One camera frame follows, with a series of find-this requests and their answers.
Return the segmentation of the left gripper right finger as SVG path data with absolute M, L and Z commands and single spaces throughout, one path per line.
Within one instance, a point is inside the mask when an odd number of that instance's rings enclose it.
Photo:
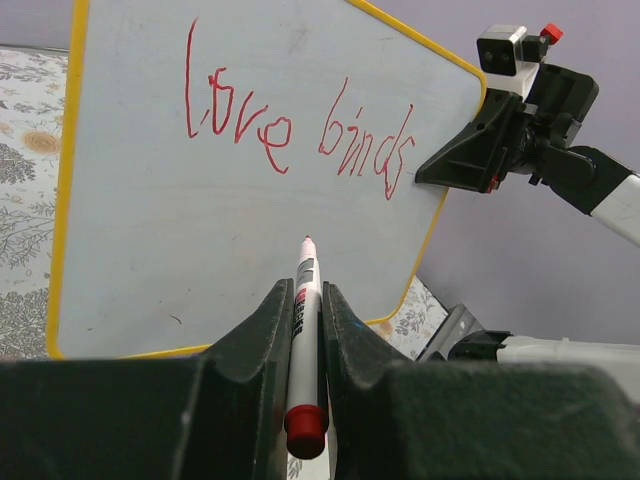
M 413 361 L 323 288 L 338 479 L 635 479 L 639 414 L 593 367 Z

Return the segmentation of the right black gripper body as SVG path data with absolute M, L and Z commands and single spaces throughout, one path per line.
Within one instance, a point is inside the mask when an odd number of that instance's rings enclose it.
M 502 146 L 504 159 L 499 169 L 499 181 L 503 182 L 510 173 L 529 177 L 528 183 L 545 183 L 542 179 L 542 159 L 550 146 L 550 129 L 553 115 L 532 103 L 521 99 L 511 99 L 505 114 L 505 130 Z

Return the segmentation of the yellow framed whiteboard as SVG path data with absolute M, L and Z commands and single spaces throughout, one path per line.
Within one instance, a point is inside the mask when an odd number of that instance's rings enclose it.
M 203 349 L 305 237 L 359 318 L 389 319 L 446 197 L 415 174 L 486 90 L 365 1 L 76 2 L 48 353 Z

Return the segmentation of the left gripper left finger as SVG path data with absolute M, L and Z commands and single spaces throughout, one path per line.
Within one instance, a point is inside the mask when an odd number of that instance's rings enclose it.
M 282 479 L 293 284 L 204 352 L 1 366 L 5 479 Z

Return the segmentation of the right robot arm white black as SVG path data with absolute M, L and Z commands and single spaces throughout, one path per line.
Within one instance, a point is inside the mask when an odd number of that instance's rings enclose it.
M 521 91 L 488 89 L 476 118 L 418 169 L 416 183 L 489 193 L 507 174 L 523 174 L 637 244 L 638 173 L 573 143 L 598 95 L 596 81 L 541 63 L 520 84 Z

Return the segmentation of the red capped whiteboard marker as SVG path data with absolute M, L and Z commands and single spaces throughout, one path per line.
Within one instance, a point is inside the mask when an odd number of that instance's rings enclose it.
M 288 452 L 312 460 L 325 449 L 329 427 L 323 345 L 322 281 L 316 245 L 301 244 L 294 292 L 292 340 L 284 427 Z

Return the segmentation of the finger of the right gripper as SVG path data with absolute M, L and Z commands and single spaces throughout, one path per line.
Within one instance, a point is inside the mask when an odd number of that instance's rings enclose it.
M 415 182 L 488 193 L 506 172 L 521 105 L 514 92 L 489 89 L 476 117 L 418 168 Z

